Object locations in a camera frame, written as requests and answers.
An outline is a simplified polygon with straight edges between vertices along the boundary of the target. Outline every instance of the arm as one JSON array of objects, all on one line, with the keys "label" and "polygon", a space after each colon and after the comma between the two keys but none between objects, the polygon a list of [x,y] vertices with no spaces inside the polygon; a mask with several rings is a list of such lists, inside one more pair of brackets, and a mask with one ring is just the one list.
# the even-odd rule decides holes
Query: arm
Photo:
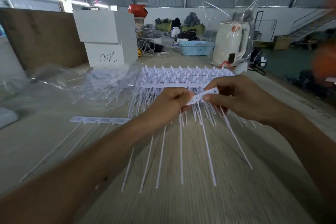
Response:
[{"label": "arm", "polygon": [[1,222],[69,221],[100,182],[113,179],[124,167],[136,142],[173,120],[192,96],[185,88],[166,88],[141,115],[2,197]]},{"label": "arm", "polygon": [[220,94],[204,100],[248,120],[270,125],[289,142],[301,163],[336,212],[336,144],[299,111],[280,102],[244,75],[216,78],[205,90]]}]

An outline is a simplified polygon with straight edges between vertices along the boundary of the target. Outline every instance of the fingernail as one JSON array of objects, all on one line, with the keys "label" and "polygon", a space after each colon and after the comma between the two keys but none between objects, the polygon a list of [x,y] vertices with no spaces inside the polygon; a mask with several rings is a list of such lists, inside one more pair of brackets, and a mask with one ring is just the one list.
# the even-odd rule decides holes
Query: fingernail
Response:
[{"label": "fingernail", "polygon": [[209,102],[210,101],[210,96],[209,95],[205,95],[203,97],[203,100]]}]

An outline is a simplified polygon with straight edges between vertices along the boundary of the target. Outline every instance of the person's right hand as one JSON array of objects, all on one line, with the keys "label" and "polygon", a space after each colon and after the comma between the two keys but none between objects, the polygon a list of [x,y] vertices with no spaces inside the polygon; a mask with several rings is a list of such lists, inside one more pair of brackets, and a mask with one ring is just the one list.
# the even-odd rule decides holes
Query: person's right hand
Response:
[{"label": "person's right hand", "polygon": [[203,99],[222,106],[248,120],[271,124],[292,109],[268,94],[245,75],[213,79],[204,90],[217,87],[219,94],[206,94]]}]

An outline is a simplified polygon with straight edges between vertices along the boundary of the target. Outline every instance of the person's left hand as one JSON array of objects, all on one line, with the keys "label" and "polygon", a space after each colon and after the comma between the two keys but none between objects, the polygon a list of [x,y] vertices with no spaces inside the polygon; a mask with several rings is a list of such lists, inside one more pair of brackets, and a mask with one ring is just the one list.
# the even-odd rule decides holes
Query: person's left hand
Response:
[{"label": "person's left hand", "polygon": [[186,111],[185,106],[195,94],[183,87],[167,87],[142,114],[154,129],[172,121],[178,114]]}]

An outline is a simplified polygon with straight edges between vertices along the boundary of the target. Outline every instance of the cardboard box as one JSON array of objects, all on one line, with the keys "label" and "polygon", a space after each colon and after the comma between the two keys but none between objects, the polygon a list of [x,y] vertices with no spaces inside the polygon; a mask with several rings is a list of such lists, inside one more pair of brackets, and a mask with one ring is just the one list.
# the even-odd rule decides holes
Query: cardboard box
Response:
[{"label": "cardboard box", "polygon": [[287,50],[291,44],[292,39],[290,36],[279,35],[274,37],[274,50]]},{"label": "cardboard box", "polygon": [[1,8],[0,22],[24,70],[88,61],[71,13]]},{"label": "cardboard box", "polygon": [[137,39],[122,43],[84,43],[90,66],[133,63],[138,59]]},{"label": "cardboard box", "polygon": [[122,43],[136,35],[134,14],[123,10],[74,10],[73,16],[82,42]]}]

